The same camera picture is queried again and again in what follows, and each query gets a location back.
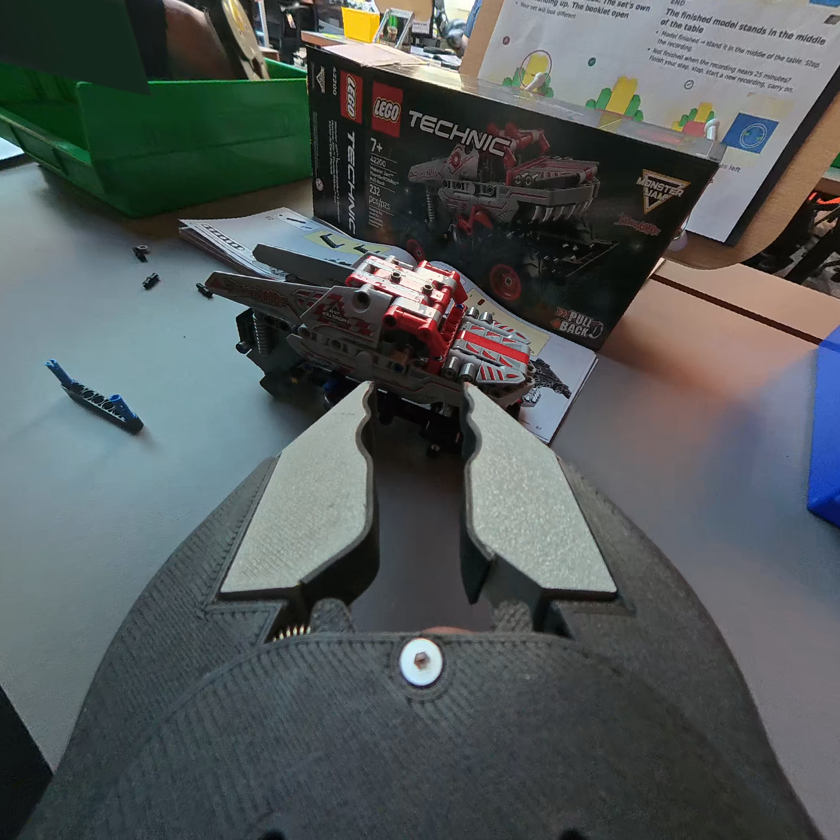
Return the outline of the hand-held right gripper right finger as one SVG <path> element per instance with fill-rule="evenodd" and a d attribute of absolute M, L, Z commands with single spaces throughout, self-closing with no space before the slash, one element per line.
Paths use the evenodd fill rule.
<path fill-rule="evenodd" d="M 470 604 L 517 602 L 550 628 L 554 602 L 619 597 L 603 552 L 555 453 L 477 385 L 464 388 L 460 573 Z"/>

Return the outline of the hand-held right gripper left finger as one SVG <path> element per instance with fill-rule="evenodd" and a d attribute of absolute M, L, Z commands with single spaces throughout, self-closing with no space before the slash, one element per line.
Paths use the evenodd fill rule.
<path fill-rule="evenodd" d="M 220 587 L 227 601 L 354 601 L 380 568 L 371 420 L 363 382 L 280 453 Z"/>

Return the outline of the partly built lego truck model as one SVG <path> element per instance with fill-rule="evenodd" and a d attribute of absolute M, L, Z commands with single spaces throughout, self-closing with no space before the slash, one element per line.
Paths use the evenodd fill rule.
<path fill-rule="evenodd" d="M 516 421 L 535 386 L 529 338 L 469 306 L 459 273 L 427 261 L 365 255 L 319 283 L 216 271 L 204 286 L 246 306 L 236 349 L 262 370 L 266 392 L 309 381 L 331 407 L 372 382 L 380 423 L 416 425 L 429 455 L 460 453 L 465 385 Z"/>

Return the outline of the black lego beam blue pins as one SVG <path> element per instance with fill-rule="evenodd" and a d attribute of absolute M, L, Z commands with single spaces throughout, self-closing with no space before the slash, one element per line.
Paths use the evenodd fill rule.
<path fill-rule="evenodd" d="M 45 367 L 55 376 L 64 393 L 90 413 L 129 434 L 138 434 L 144 429 L 142 419 L 129 408 L 120 394 L 107 396 L 92 390 L 70 377 L 56 360 L 48 360 Z"/>

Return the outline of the lego instruction booklet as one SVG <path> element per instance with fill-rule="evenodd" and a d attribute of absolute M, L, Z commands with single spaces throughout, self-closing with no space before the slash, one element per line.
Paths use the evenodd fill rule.
<path fill-rule="evenodd" d="M 278 278 L 278 269 L 255 255 L 258 245 L 349 267 L 365 253 L 395 256 L 415 266 L 417 259 L 403 248 L 378 245 L 353 238 L 314 217 L 287 207 L 246 217 L 216 219 L 183 218 L 181 235 L 208 253 L 214 253 L 241 274 Z M 595 353 L 579 349 L 571 341 L 537 328 L 494 302 L 469 278 L 463 283 L 468 304 L 489 311 L 499 323 L 528 337 L 532 361 L 537 367 L 535 386 L 523 397 L 519 422 L 532 434 L 550 444 L 575 397 L 595 367 Z"/>

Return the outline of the black lego set box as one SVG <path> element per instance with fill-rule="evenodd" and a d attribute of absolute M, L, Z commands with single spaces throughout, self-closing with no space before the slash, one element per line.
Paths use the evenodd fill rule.
<path fill-rule="evenodd" d="M 599 350 L 723 149 L 378 45 L 307 49 L 314 213 Z"/>

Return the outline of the blue plastic bin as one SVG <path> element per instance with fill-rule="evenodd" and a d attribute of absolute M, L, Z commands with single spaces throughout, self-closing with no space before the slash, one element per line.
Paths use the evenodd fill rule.
<path fill-rule="evenodd" d="M 812 452 L 806 506 L 839 527 L 839 328 L 816 352 Z"/>

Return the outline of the green plastic parts bin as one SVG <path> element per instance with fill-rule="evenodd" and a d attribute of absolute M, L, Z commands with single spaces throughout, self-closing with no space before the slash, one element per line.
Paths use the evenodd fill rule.
<path fill-rule="evenodd" d="M 147 94 L 2 64 L 2 138 L 130 217 L 311 175 L 307 72 L 151 81 Z"/>

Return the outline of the dark background equipment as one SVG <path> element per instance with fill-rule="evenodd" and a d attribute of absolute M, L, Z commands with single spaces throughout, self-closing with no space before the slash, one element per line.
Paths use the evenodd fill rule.
<path fill-rule="evenodd" d="M 742 264 L 781 277 L 838 223 L 839 197 L 813 191 L 794 213 L 782 233 L 765 249 Z"/>

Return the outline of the yellow plastic bin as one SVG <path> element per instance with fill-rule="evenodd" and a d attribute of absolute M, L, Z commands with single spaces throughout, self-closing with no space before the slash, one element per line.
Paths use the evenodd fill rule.
<path fill-rule="evenodd" d="M 373 43 L 380 27 L 381 14 L 377 8 L 342 7 L 343 35 L 361 43 Z"/>

